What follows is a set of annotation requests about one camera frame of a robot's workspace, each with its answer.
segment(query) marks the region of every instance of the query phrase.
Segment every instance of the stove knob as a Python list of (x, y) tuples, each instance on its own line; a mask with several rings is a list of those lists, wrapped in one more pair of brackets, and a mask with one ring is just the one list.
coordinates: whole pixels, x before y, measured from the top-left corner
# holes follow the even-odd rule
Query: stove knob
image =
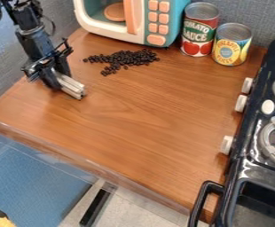
[(242, 90), (241, 90), (242, 93), (249, 94), (253, 82), (254, 82), (254, 79), (246, 77), (242, 86)]
[(243, 113), (243, 111), (245, 109), (245, 106), (246, 106), (246, 103), (247, 103), (247, 99), (248, 99), (247, 96), (239, 95), (238, 100), (237, 100), (237, 104), (235, 105), (234, 110), (236, 112)]
[(275, 109), (275, 104), (271, 100), (267, 99), (262, 103), (261, 110), (264, 114), (270, 115)]
[(224, 136), (223, 142), (221, 144), (221, 153), (229, 155), (230, 150), (232, 149), (233, 137)]

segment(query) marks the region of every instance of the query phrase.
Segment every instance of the pile of coffee beans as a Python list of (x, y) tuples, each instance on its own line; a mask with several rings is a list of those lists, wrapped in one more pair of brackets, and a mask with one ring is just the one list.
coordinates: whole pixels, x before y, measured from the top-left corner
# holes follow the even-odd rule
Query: pile of coffee beans
[(159, 61), (157, 54), (152, 50), (143, 49), (142, 51), (118, 51), (112, 55), (92, 55), (82, 61), (87, 63), (108, 63), (109, 67), (105, 67), (100, 73), (103, 76), (116, 74), (122, 67), (127, 70), (133, 66), (149, 66), (154, 61)]

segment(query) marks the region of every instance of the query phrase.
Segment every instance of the tin can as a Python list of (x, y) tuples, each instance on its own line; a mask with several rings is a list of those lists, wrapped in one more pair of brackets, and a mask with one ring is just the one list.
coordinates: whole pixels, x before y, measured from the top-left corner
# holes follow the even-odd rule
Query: tin can
[(212, 58), (224, 66), (238, 66), (245, 62), (252, 40), (249, 27), (238, 23), (226, 23), (216, 31)]
[(219, 11), (209, 3), (188, 4), (185, 8), (181, 51), (201, 57), (212, 51)]

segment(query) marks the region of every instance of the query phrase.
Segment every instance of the gray wall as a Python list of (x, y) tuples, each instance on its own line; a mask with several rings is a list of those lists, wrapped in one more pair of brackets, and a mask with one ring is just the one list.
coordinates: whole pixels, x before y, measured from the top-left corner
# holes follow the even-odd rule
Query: gray wall
[(275, 39), (275, 0), (206, 0), (221, 12), (221, 23), (239, 22), (249, 26), (253, 44), (267, 47)]
[[(79, 25), (74, 15), (73, 0), (41, 0), (44, 15), (54, 20), (57, 26), (55, 43), (61, 37), (68, 37)], [(20, 71), (27, 60), (25, 52), (14, 34), (14, 26), (4, 11), (0, 22), (0, 95), (10, 88), (23, 75)]]

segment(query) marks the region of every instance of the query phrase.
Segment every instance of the wooden countertop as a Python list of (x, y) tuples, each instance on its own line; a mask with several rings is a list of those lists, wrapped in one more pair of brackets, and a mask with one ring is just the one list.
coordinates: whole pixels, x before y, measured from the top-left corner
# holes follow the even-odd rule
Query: wooden countertop
[[(111, 170), (188, 208), (204, 181), (224, 182), (227, 157), (219, 146), (238, 128), (237, 96), (266, 49), (253, 47), (245, 64), (224, 67), (210, 56), (184, 56), (174, 45), (154, 49), (160, 62), (104, 77), (103, 65), (83, 59), (145, 47), (82, 29), (69, 41), (75, 50), (69, 64), (88, 97), (73, 100), (22, 79), (0, 98), (0, 133), (91, 172)], [(207, 218), (213, 209), (211, 200)]]

